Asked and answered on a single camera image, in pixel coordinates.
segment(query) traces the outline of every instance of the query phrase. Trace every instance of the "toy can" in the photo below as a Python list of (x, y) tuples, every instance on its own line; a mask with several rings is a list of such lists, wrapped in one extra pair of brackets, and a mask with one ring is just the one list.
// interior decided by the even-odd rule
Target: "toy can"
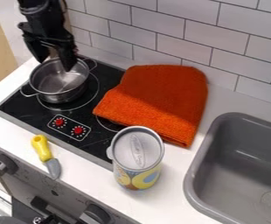
[(162, 138), (152, 129), (132, 126), (118, 132), (107, 149), (116, 181), (130, 190), (152, 187), (164, 155)]

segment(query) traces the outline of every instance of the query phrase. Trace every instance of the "white countertop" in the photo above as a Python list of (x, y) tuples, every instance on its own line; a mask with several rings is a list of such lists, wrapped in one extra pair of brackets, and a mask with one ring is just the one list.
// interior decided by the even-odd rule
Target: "white countertop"
[[(28, 79), (37, 64), (30, 59), (0, 82), (0, 102)], [(161, 178), (155, 186), (140, 192), (119, 187), (111, 171), (55, 144), (51, 143), (50, 147), (62, 165), (63, 182), (140, 223), (214, 224), (218, 222), (196, 211), (186, 200), (183, 181), (212, 121), (226, 112), (241, 112), (271, 122), (271, 103), (210, 86), (206, 110), (194, 144), (189, 150), (166, 144)], [(31, 147), (33, 136), (31, 132), (0, 117), (0, 148), (47, 172)]]

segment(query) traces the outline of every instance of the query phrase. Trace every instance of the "orange dish towel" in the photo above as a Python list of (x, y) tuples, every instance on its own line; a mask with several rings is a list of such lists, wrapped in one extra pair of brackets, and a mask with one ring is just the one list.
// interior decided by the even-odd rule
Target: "orange dish towel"
[(190, 147), (207, 93), (206, 78), (194, 67), (133, 66), (94, 114), (126, 126), (146, 126), (163, 140)]

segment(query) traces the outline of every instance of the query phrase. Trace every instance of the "gray sink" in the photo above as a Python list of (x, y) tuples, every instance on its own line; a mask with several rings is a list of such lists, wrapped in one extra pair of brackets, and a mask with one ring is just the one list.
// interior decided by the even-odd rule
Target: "gray sink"
[(223, 223), (271, 224), (271, 123), (218, 117), (184, 180), (199, 212)]

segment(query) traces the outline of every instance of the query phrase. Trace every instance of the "stovetop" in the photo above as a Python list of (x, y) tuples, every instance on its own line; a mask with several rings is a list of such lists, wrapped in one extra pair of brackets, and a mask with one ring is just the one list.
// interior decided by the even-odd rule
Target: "stovetop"
[(93, 115), (92, 111), (103, 95), (120, 83), (124, 71), (97, 64), (88, 77), (87, 90), (79, 99), (51, 104), (37, 96), (25, 97), (19, 89), (0, 103), (0, 116), (111, 170), (106, 149), (114, 135), (124, 127)]

